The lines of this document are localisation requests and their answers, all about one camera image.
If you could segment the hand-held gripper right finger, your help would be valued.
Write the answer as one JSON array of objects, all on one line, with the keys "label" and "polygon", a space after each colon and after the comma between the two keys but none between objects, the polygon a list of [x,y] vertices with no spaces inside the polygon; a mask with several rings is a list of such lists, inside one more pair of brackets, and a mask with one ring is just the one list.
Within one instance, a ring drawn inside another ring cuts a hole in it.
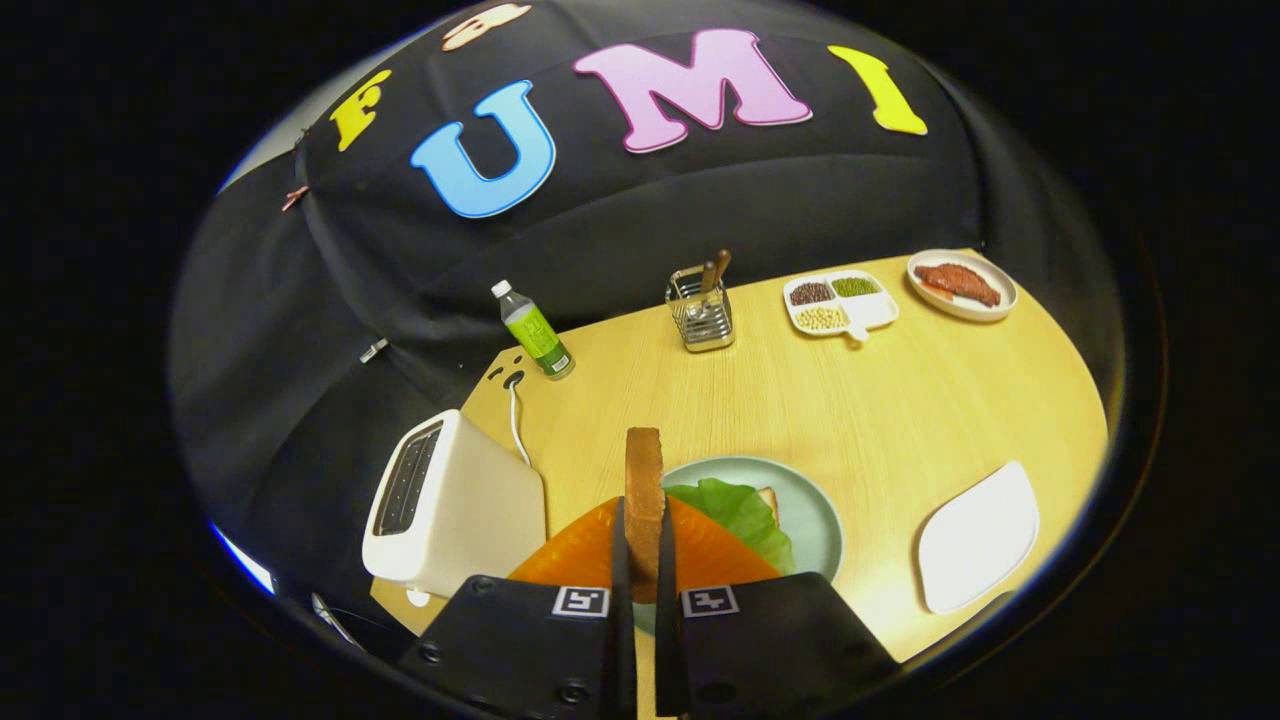
[{"label": "hand-held gripper right finger", "polygon": [[678,588],[666,503],[655,606],[655,710],[681,719],[837,719],[902,666],[815,571]]}]

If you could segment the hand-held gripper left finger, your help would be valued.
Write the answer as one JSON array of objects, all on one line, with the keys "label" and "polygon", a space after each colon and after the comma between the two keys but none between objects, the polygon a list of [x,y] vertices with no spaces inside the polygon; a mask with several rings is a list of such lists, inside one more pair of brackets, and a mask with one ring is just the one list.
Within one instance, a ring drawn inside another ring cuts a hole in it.
[{"label": "hand-held gripper left finger", "polygon": [[397,661],[448,719],[635,719],[637,670],[625,501],[604,585],[468,577]]}]

